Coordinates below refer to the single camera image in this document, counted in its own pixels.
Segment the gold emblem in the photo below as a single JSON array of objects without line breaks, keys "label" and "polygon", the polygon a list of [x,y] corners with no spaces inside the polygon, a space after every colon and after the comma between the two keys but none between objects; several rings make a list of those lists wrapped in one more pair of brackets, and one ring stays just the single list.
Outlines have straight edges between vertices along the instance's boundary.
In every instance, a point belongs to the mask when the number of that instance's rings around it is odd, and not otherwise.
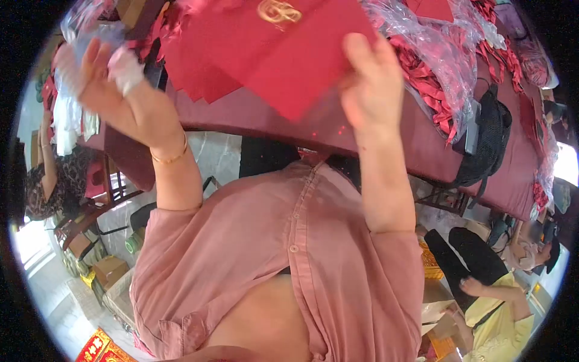
[{"label": "gold emblem", "polygon": [[302,18],[302,13],[294,9],[286,2],[277,0],[263,0],[257,7],[257,14],[268,23],[275,24],[280,30],[284,30],[280,23],[297,23]]}]

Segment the pink shirt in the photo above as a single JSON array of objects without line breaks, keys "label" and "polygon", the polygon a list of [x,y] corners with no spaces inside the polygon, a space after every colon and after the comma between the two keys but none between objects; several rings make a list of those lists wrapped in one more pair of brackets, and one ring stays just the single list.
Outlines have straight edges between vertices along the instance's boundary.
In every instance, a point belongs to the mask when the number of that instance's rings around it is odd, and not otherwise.
[{"label": "pink shirt", "polygon": [[253,286],[291,267],[313,361],[414,361],[422,250],[374,235],[361,195],[325,163],[296,162],[217,190],[198,210],[155,210],[130,289],[158,358],[193,353]]}]

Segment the window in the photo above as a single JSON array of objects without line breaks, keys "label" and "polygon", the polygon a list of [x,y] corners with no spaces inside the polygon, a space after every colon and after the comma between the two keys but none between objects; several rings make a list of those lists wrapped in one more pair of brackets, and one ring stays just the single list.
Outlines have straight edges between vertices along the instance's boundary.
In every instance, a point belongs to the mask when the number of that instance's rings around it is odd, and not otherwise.
[{"label": "window", "polygon": [[555,162],[555,177],[562,178],[565,181],[577,186],[579,178],[579,167],[577,166],[577,153],[569,145],[557,142],[559,154]]},{"label": "window", "polygon": [[29,221],[27,217],[24,221],[26,225],[14,233],[14,241],[24,270],[29,270],[50,255],[52,248],[44,221]]}]

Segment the yellow shirt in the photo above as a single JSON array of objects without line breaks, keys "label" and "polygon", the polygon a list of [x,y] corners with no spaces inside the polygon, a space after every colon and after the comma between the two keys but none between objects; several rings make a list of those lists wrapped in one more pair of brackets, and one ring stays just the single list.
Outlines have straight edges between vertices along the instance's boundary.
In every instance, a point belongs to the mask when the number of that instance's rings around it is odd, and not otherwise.
[{"label": "yellow shirt", "polygon": [[[519,287],[512,273],[498,279],[494,286]],[[473,327],[502,301],[479,297],[466,311],[467,325]],[[521,353],[531,336],[534,316],[513,321],[511,306],[504,303],[475,331],[473,350],[464,356],[464,362],[511,362]]]}]

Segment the bag strap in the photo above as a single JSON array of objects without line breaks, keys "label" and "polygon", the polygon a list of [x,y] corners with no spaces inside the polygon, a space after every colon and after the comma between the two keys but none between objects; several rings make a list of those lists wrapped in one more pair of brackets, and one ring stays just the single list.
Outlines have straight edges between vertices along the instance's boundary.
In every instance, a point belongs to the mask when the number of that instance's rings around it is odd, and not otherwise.
[{"label": "bag strap", "polygon": [[482,183],[481,183],[481,187],[479,187],[477,195],[474,197],[474,199],[472,199],[471,203],[468,204],[467,209],[472,210],[474,208],[474,206],[478,203],[478,201],[481,199],[482,194],[485,193],[485,189],[486,189],[486,179],[489,178],[488,176],[484,176],[482,178]]},{"label": "bag strap", "polygon": [[484,322],[488,321],[489,318],[500,308],[503,306],[503,304],[505,304],[505,302],[503,301],[501,304],[499,304],[498,307],[494,308],[493,310],[491,310],[489,313],[486,314],[486,316],[484,316],[483,318],[481,318],[480,321],[478,321],[473,327],[472,330],[476,330],[478,327],[481,326],[481,324],[483,324]]}]

